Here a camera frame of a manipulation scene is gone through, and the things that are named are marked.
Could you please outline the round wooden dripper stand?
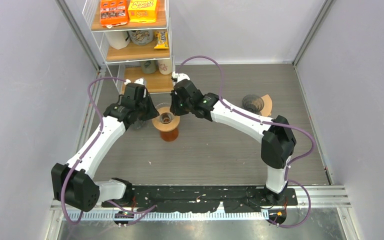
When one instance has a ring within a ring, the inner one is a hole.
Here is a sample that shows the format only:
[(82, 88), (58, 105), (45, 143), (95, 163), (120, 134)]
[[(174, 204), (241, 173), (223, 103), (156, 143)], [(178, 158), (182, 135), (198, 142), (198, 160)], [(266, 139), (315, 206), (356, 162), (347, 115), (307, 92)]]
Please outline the round wooden dripper stand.
[(180, 117), (174, 115), (168, 108), (160, 109), (160, 115), (151, 120), (153, 126), (160, 132), (174, 131), (180, 123)]

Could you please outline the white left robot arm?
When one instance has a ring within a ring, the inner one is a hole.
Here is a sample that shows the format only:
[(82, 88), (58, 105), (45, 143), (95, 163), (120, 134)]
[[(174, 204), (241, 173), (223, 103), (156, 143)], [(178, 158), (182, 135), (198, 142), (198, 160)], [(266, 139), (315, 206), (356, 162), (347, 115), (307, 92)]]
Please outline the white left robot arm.
[(158, 117), (144, 79), (124, 85), (124, 93), (103, 113), (97, 129), (66, 164), (51, 169), (54, 198), (78, 210), (89, 212), (97, 203), (115, 200), (121, 207), (133, 202), (131, 184), (120, 178), (94, 181), (95, 173), (112, 145), (131, 125)]

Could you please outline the amber glass jar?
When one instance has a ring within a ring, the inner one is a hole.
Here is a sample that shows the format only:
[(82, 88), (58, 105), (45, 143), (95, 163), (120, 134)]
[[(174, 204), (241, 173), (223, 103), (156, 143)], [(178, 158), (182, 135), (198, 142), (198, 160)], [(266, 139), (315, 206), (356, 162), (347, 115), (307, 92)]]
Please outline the amber glass jar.
[(175, 141), (179, 136), (179, 130), (176, 128), (171, 131), (160, 131), (160, 137), (165, 142), (173, 142)]

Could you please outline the clear glass dripper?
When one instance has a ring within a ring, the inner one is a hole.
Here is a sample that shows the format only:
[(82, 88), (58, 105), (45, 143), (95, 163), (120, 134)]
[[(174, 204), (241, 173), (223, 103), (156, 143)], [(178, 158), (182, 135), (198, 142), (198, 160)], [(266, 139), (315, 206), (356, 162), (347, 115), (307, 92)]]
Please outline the clear glass dripper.
[(170, 111), (170, 107), (171, 104), (168, 102), (158, 104), (155, 108), (158, 111), (159, 116), (154, 119), (154, 122), (164, 125), (171, 123), (175, 119), (175, 116)]

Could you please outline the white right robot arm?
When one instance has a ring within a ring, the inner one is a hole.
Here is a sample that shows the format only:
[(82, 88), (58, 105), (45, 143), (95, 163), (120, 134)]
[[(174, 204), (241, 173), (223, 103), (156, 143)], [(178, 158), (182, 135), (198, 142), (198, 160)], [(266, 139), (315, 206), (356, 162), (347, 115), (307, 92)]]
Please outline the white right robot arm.
[(189, 113), (199, 119), (232, 127), (261, 145), (260, 156), (267, 165), (264, 198), (279, 205), (286, 197), (287, 165), (296, 146), (296, 138), (283, 116), (264, 117), (241, 109), (214, 93), (202, 94), (188, 78), (173, 78), (170, 111), (176, 116)]

